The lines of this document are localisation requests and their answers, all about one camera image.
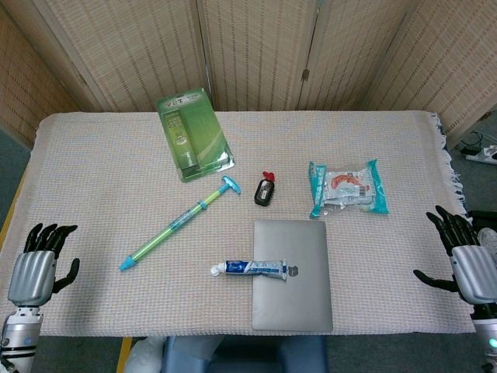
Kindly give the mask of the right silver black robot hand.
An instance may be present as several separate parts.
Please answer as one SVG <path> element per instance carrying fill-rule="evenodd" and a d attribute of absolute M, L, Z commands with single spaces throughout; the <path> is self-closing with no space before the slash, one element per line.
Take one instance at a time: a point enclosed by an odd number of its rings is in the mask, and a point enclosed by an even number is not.
<path fill-rule="evenodd" d="M 427 212 L 426 216 L 439 233 L 453 279 L 435 279 L 421 270 L 414 270 L 413 274 L 432 288 L 458 293 L 470 305 L 495 303 L 496 265 L 490 252 L 478 240 L 476 231 L 465 217 L 451 214 L 440 205 L 435 209 L 435 214 Z"/>

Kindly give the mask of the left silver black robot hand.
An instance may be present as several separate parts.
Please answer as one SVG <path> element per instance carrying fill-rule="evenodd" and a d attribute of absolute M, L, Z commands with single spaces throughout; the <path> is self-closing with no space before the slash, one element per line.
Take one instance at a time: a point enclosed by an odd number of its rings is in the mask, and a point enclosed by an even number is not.
<path fill-rule="evenodd" d="M 39 223 L 29 232 L 11 278 L 8 300 L 17 307 L 41 307 L 72 284 L 78 276 L 80 259 L 74 258 L 68 274 L 56 278 L 57 262 L 67 237 L 77 225 Z"/>

